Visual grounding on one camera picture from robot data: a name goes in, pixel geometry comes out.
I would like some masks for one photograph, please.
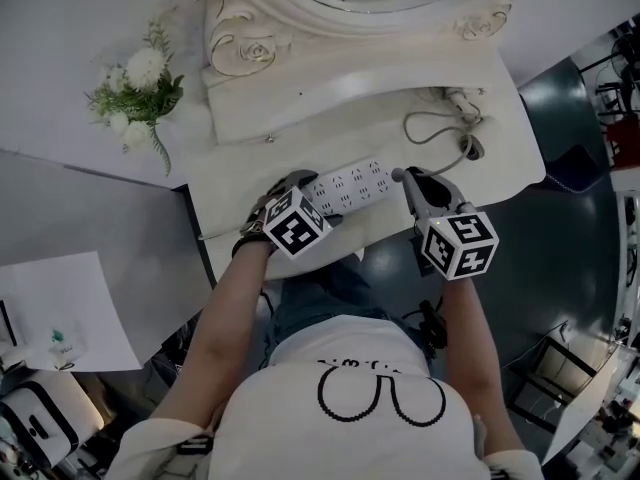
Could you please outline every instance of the white flower bouquet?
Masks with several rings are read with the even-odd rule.
[[[184,77],[171,78],[167,64],[173,54],[159,23],[149,23],[143,40],[147,46],[136,52],[126,67],[102,68],[99,85],[87,98],[99,122],[122,138],[123,153],[150,145],[162,157],[168,176],[171,158],[156,126],[158,118],[171,112],[182,97],[180,82]]]

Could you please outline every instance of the dark floor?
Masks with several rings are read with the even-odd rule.
[[[554,160],[582,144],[603,172],[608,171],[595,113],[570,60],[531,81],[521,94],[545,159]],[[576,322],[578,329],[599,321],[603,332],[611,330],[619,243],[616,201],[608,177],[582,195],[529,187],[483,209],[500,245],[489,271],[475,278],[475,284],[501,363],[534,345],[560,317]],[[413,231],[407,230],[368,247],[362,264],[381,302],[395,314],[417,309],[423,299],[435,304],[442,286],[437,274],[420,277],[409,242],[412,237]],[[508,372],[503,377],[508,396],[517,379]],[[536,396],[523,393],[522,405]],[[538,453],[546,449],[550,434],[512,417],[529,449]]]

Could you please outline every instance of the wall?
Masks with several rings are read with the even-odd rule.
[[[0,153],[0,266],[97,251],[145,361],[210,293],[181,195]]]
[[[640,0],[514,0],[498,48],[520,86],[637,13]]]
[[[0,0],[0,149],[172,188],[184,184],[183,130],[161,130],[175,164],[166,178],[153,151],[123,155],[111,130],[91,123],[84,92],[95,88],[103,63],[124,64],[144,46],[148,21],[162,17],[176,52],[173,74],[186,74],[190,96],[204,98],[202,6],[190,0]]]
[[[640,167],[611,171],[611,184],[616,192],[640,191]]]

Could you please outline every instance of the glove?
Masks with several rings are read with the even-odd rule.
[[[264,217],[266,213],[266,205],[272,199],[280,199],[292,187],[302,188],[318,177],[318,173],[302,169],[293,171],[284,178],[279,179],[265,195],[260,196],[256,204],[251,208],[251,213],[246,222],[240,228],[240,240],[236,242],[231,251],[231,257],[235,256],[238,249],[249,242],[269,242],[271,244],[271,253],[276,250],[275,244],[264,233]]]

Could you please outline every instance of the black chair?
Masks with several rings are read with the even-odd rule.
[[[582,194],[604,177],[589,152],[581,145],[573,146],[557,160],[545,161],[544,164],[547,175],[535,186],[546,190]]]

